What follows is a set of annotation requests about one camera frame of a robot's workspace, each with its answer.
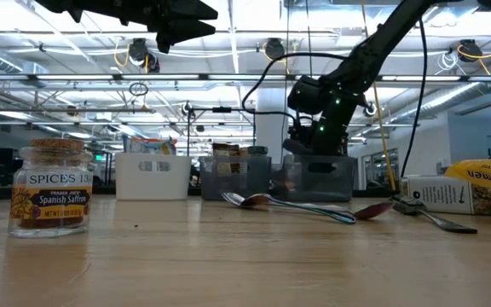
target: spice label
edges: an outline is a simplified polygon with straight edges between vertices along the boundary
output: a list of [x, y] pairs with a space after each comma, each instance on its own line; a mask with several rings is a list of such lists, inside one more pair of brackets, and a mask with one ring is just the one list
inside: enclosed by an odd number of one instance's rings
[[12, 218], [83, 217], [90, 211], [92, 174], [88, 171], [28, 171], [13, 186]]

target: table surface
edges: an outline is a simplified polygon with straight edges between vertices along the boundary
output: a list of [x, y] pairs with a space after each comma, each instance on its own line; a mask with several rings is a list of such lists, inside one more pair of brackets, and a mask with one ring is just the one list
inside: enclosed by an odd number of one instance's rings
[[491, 305], [491, 217], [442, 215], [479, 230], [456, 235], [395, 211], [349, 226], [96, 196], [89, 233], [17, 239], [8, 212], [0, 201], [0, 306]]

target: spice jar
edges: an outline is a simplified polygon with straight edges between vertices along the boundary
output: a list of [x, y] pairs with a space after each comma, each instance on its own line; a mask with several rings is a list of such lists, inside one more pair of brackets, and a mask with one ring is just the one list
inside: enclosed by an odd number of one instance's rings
[[36, 139], [14, 174], [9, 233], [23, 238], [84, 232], [89, 226], [92, 154], [78, 140]]

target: glass jar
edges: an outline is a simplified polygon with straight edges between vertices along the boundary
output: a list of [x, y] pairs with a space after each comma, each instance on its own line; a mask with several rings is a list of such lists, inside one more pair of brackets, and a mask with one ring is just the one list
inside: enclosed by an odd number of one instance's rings
[[92, 154], [84, 143], [36, 139], [22, 148], [24, 165], [14, 174], [9, 233], [22, 238], [56, 237], [88, 230]]

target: clear plastic bin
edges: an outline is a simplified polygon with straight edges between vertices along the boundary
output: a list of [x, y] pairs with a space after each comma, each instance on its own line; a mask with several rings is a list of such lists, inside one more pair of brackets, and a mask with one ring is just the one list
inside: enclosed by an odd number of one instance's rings
[[345, 202], [354, 189], [357, 159], [287, 155], [272, 173], [274, 196], [289, 201]]
[[223, 192], [268, 193], [271, 163], [270, 157], [200, 157], [202, 199], [223, 200]]

